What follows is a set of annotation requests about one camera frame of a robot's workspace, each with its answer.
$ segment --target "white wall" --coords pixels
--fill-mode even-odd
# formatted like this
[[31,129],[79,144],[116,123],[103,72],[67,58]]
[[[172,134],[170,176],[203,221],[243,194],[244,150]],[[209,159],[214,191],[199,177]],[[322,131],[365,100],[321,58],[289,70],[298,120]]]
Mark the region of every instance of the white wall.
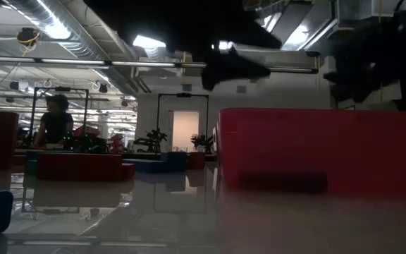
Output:
[[[208,135],[216,125],[221,109],[228,108],[282,108],[282,109],[330,109],[328,82],[321,75],[274,73],[268,80],[254,85],[255,96],[227,96],[209,94]],[[156,128],[157,95],[138,97],[136,138],[145,137],[146,131]],[[170,111],[198,111],[199,133],[206,131],[206,98],[177,98],[163,96],[159,110],[159,127],[168,134]]]

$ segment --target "red cushion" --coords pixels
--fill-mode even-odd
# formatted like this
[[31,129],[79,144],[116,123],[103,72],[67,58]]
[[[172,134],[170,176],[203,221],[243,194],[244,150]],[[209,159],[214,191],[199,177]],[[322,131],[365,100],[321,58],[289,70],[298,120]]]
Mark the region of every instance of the red cushion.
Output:
[[123,181],[121,155],[40,153],[37,178],[50,181]]
[[406,196],[406,112],[225,109],[219,126],[231,188],[308,172],[330,194]]
[[135,175],[135,165],[129,163],[123,163],[121,165],[121,171],[123,175],[123,179],[131,180],[134,178]]

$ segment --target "black silhouette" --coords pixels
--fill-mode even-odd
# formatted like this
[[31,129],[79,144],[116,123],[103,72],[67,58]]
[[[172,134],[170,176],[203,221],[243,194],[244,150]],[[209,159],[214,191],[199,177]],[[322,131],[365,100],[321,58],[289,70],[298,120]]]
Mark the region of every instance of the black silhouette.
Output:
[[190,140],[194,144],[195,148],[197,148],[199,146],[203,146],[205,148],[206,153],[211,153],[211,146],[214,143],[213,136],[206,139],[205,135],[200,135],[200,136],[192,137]]
[[134,145],[146,145],[148,150],[138,149],[137,152],[160,152],[162,140],[167,141],[167,134],[162,133],[161,129],[152,130],[147,133],[147,138],[138,138],[134,140]]
[[401,0],[394,16],[357,29],[335,50],[336,72],[325,79],[335,83],[337,101],[363,102],[371,92],[400,81],[401,105],[406,107],[406,11]]
[[142,35],[164,42],[168,52],[190,52],[194,62],[205,62],[202,84],[206,90],[224,80],[270,75],[269,69],[235,51],[221,54],[220,41],[274,49],[282,45],[255,22],[254,11],[244,11],[241,0],[84,2],[128,45]]

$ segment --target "metal frame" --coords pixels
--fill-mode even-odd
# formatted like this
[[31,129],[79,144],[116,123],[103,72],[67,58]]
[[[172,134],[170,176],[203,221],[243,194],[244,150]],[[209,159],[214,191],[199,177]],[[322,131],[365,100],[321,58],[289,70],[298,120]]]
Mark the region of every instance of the metal frame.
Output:
[[[163,96],[176,96],[180,97],[182,94],[165,94],[165,93],[160,93],[158,94],[158,108],[156,111],[156,129],[159,129],[159,110],[161,106],[161,97]],[[191,98],[191,97],[205,97],[206,98],[206,138],[208,138],[208,118],[209,118],[209,95],[192,95],[189,94],[189,97],[181,97],[181,98]]]
[[81,89],[81,88],[70,88],[70,87],[35,87],[34,88],[34,99],[32,100],[32,113],[31,113],[31,124],[29,127],[29,141],[32,142],[32,131],[34,128],[34,118],[35,118],[35,105],[37,103],[37,91],[38,90],[44,90],[44,92],[40,95],[40,97],[42,97],[42,95],[49,91],[49,90],[55,90],[55,91],[60,91],[60,92],[68,92],[71,90],[74,91],[84,91],[85,92],[85,107],[84,107],[84,120],[83,120],[83,132],[82,135],[85,135],[85,125],[86,125],[86,121],[87,121],[87,103],[89,102],[89,90],[88,89]]

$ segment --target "ceiling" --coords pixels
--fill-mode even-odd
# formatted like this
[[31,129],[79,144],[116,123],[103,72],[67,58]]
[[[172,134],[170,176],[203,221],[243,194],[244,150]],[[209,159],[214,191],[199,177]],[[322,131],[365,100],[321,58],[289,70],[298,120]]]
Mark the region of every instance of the ceiling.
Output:
[[[183,52],[176,52],[175,55],[168,55],[164,48],[157,48],[154,51],[146,50],[142,47],[134,46],[129,47],[117,37],[113,31],[107,29],[107,27],[100,21],[100,19],[93,13],[92,10],[86,8],[86,5],[82,0],[54,0],[59,1],[61,5],[67,10],[66,15],[70,15],[75,20],[80,28],[82,28],[82,37],[89,35],[92,43],[103,51],[106,55],[106,59],[113,61],[129,61],[133,59],[140,59],[142,61],[192,61],[192,57],[189,54]],[[288,24],[281,24],[281,27],[295,26],[299,27],[299,24],[305,23],[308,30],[303,31],[306,37],[305,40],[309,40],[311,33],[316,32],[330,17],[328,11],[331,0],[318,0],[313,1],[280,1],[280,0],[244,0],[243,4],[248,10],[258,11],[261,18],[264,19],[264,27],[270,25],[271,21],[276,17],[276,22],[280,22],[280,16],[285,13],[287,7],[292,4],[306,3],[308,8],[305,9],[300,19],[294,19]],[[44,32],[35,48],[27,51],[26,47],[20,45],[15,40],[18,32],[22,28],[34,28],[38,29],[31,21],[25,16],[21,15],[13,8],[7,8],[8,6],[0,6],[0,56],[28,56],[36,58],[55,58],[55,59],[76,59],[76,56],[71,54],[62,46],[62,42],[58,43],[58,40],[48,37]],[[322,47],[323,44],[315,44],[317,47]],[[286,67],[299,67],[299,68],[313,68],[314,59],[308,57],[304,52],[283,52],[276,50],[264,50],[246,47],[243,45],[236,45],[236,49],[239,54],[255,61],[262,62],[263,64],[270,66],[286,66]],[[198,69],[186,69],[183,72],[180,69],[162,69],[162,68],[118,68],[116,69],[123,78],[133,82],[135,89],[139,93],[153,92],[153,93],[176,93],[183,92],[182,84],[191,84],[192,93],[195,94],[207,94],[207,91],[202,89],[201,81],[199,78]],[[227,83],[223,83],[216,87],[211,93],[213,96],[250,96],[257,95],[257,84],[268,83],[270,86],[276,83],[280,83],[281,74],[274,74],[270,78],[264,80],[236,80]],[[98,70],[90,69],[88,66],[59,66],[51,67],[48,65],[34,65],[34,66],[8,66],[7,64],[0,64],[0,106],[15,107],[19,112],[30,110],[27,108],[32,105],[32,99],[29,96],[33,96],[33,92],[29,90],[12,90],[9,85],[10,82],[27,82],[30,87],[43,87],[44,83],[49,85],[51,82],[52,87],[67,86],[73,88],[89,89],[90,90],[90,102],[88,107],[90,109],[90,122],[97,121],[98,115],[101,112],[105,112],[108,109],[117,109],[125,111],[111,112],[111,117],[119,119],[120,114],[129,112],[131,116],[136,115],[137,103],[131,96],[125,96],[117,88],[118,84],[109,83],[109,91],[106,94],[99,93],[98,84],[108,83],[106,78],[99,73]],[[246,92],[239,93],[238,87],[245,86]],[[7,102],[7,97],[12,96],[14,102]],[[71,110],[79,111],[84,107],[82,99],[83,94],[69,95],[70,98],[76,98],[71,104]],[[122,107],[122,99],[128,99],[129,106]],[[44,107],[44,102],[40,99],[37,103],[39,108]],[[39,114],[36,115],[36,119],[41,116],[42,110],[39,110]],[[23,115],[26,121],[30,120],[30,115]],[[73,117],[76,123],[82,121],[82,115],[76,112]],[[117,124],[111,123],[111,128],[116,131],[117,129],[129,128],[134,129],[136,120],[133,117],[129,119],[122,119],[120,121],[129,122],[129,124]]]

